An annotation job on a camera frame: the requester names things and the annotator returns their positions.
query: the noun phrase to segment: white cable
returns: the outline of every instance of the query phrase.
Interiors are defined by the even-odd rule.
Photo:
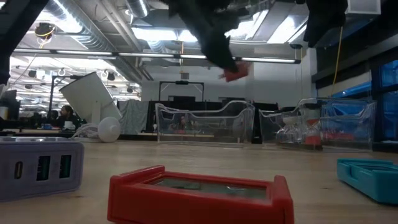
[[[72,138],[98,138],[98,126],[96,124],[83,124],[76,130]]]

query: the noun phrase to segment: transparent storage container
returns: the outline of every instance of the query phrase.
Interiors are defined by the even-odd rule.
[[[155,107],[159,143],[242,147],[251,142],[255,107],[245,101],[230,101],[216,111]]]
[[[317,151],[369,151],[376,102],[336,98],[301,100],[291,112],[260,111],[264,143]]]

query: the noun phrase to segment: red frame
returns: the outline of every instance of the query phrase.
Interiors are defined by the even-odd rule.
[[[266,188],[267,199],[248,200],[147,184],[165,177]],[[130,224],[293,224],[294,214],[283,176],[268,182],[167,172],[164,166],[154,166],[111,177],[108,220]]]

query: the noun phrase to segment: wall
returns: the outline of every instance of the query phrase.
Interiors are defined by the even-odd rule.
[[[371,72],[366,72],[362,75],[358,75],[357,77],[349,78],[342,82],[335,83],[333,87],[333,94],[346,90],[348,88],[363,84],[365,82],[371,81]],[[329,97],[331,93],[332,85],[323,87],[318,90],[319,97]]]
[[[311,75],[317,72],[315,49],[308,49],[299,65],[254,64],[254,101],[296,106],[302,98],[316,96]]]
[[[206,101],[217,102],[220,97],[245,97],[244,79],[236,82],[206,82],[204,99]],[[175,85],[170,84],[167,88],[166,83],[162,84],[162,94],[160,100],[168,100],[169,96],[194,96],[196,101],[201,101],[201,85]],[[142,101],[159,100],[159,81],[142,82]]]
[[[221,70],[206,68],[184,68],[190,72],[191,82],[205,82],[206,101],[219,101],[220,97],[246,98],[260,103],[278,103],[280,106],[295,106],[300,99],[316,96],[311,75],[316,71],[316,51],[307,51],[302,64],[254,63],[245,78],[226,83],[217,79]],[[179,80],[176,68],[148,68],[156,80]],[[161,100],[169,96],[195,96],[201,101],[201,86],[197,85],[162,85]],[[159,81],[142,83],[142,101],[159,99]]]

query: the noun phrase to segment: wooden table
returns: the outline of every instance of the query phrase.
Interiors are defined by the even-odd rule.
[[[5,129],[5,131],[13,131],[15,133],[24,133],[24,134],[53,134],[59,133],[60,130],[47,130],[47,129]]]
[[[336,159],[342,157],[398,163],[398,154],[382,152],[285,151],[260,145],[229,149],[142,141],[91,143],[86,144],[80,190],[0,203],[0,223],[108,223],[109,178],[157,164],[172,171],[249,179],[272,180],[277,174],[284,175],[294,200],[296,223],[398,223],[397,207],[378,205],[336,178]]]

